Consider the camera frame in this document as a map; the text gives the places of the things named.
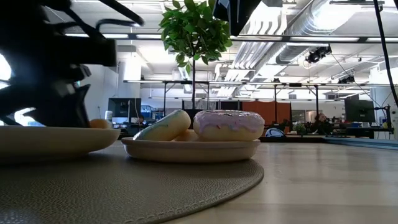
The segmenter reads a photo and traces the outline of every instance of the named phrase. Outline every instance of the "beige plate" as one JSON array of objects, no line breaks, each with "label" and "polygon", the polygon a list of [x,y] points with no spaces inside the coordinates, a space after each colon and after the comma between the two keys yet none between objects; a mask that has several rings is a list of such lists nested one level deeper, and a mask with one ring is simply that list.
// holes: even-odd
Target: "beige plate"
[{"label": "beige plate", "polygon": [[251,142],[143,141],[123,138],[124,149],[133,158],[158,162],[231,162],[249,159],[260,140]]},{"label": "beige plate", "polygon": [[118,129],[0,126],[0,162],[74,157],[104,149]]}]

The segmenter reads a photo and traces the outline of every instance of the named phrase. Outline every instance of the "wooden table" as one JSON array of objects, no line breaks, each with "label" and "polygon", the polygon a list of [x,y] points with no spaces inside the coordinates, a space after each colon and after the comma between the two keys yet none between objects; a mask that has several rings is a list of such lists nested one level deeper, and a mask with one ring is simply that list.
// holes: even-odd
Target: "wooden table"
[{"label": "wooden table", "polygon": [[265,170],[249,192],[169,224],[398,222],[398,151],[262,143]]}]

